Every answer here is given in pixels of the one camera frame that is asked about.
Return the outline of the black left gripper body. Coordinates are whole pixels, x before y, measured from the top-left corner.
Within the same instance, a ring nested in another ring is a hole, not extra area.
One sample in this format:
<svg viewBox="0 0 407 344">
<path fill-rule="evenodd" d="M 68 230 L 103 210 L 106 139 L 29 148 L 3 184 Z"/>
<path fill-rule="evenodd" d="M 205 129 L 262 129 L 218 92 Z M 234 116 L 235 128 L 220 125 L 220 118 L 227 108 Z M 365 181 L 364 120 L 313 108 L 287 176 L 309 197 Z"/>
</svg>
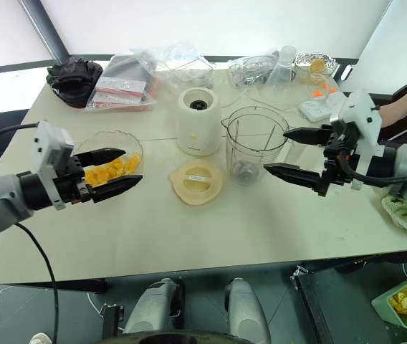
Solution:
<svg viewBox="0 0 407 344">
<path fill-rule="evenodd" d="M 54 185 L 65 204 L 84 203 L 92 199 L 92 187 L 85 182 L 84 165 L 78 156 L 65 160 L 56 174 Z"/>
</svg>

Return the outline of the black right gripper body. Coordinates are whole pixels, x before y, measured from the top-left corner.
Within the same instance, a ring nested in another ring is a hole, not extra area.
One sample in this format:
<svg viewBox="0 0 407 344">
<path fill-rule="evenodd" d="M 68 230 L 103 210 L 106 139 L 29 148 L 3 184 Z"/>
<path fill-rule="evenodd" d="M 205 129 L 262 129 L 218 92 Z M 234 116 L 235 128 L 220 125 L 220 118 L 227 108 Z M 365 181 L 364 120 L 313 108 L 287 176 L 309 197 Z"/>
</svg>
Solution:
<svg viewBox="0 0 407 344">
<path fill-rule="evenodd" d="M 360 132 L 354 123 L 350 123 L 345 127 L 343 133 L 337 133 L 331 125 L 321 125 L 319 134 L 318 145 L 324 148 L 325 162 L 315 191 L 319 196 L 325 196 L 330 184 L 343 186 L 353 180 L 351 174 L 342 168 L 341 162 L 347 163 L 349 167 L 356 167 L 354 163 L 350 162 L 353 159 L 352 151 L 356 148 Z"/>
</svg>

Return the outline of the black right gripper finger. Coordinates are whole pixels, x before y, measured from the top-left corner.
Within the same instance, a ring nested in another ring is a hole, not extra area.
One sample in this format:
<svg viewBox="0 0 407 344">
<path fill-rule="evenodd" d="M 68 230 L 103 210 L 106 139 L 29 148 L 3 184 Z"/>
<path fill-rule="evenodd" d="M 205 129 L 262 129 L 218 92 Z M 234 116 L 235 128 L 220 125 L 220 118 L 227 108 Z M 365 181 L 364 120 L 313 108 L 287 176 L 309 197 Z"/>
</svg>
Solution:
<svg viewBox="0 0 407 344">
<path fill-rule="evenodd" d="M 327 145 L 333 129 L 329 128 L 294 128 L 284 132 L 283 136 L 304 145 Z"/>
<path fill-rule="evenodd" d="M 323 194 L 320 186 L 321 175 L 318 172 L 302 170 L 299 166 L 285 163 L 268 163 L 263 167 L 267 172 L 287 183 L 310 188 L 318 194 Z"/>
</svg>

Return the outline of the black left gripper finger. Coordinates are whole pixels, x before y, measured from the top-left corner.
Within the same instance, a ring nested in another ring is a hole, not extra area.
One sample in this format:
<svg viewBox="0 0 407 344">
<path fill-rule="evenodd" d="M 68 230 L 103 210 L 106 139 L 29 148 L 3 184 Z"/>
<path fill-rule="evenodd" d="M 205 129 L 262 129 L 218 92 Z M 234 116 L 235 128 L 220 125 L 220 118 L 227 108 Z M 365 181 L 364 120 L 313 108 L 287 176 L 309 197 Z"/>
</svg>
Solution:
<svg viewBox="0 0 407 344">
<path fill-rule="evenodd" d="M 93 187 L 90 195 L 94 203 L 98 203 L 118 196 L 136 186 L 143 179 L 143 175 L 128 175 L 115 178 L 107 183 Z"/>
<path fill-rule="evenodd" d="M 79 160 L 82 167 L 101 166 L 109 163 L 125 154 L 125 151 L 119 148 L 100 148 L 87 152 L 77 153 L 75 157 Z"/>
</svg>

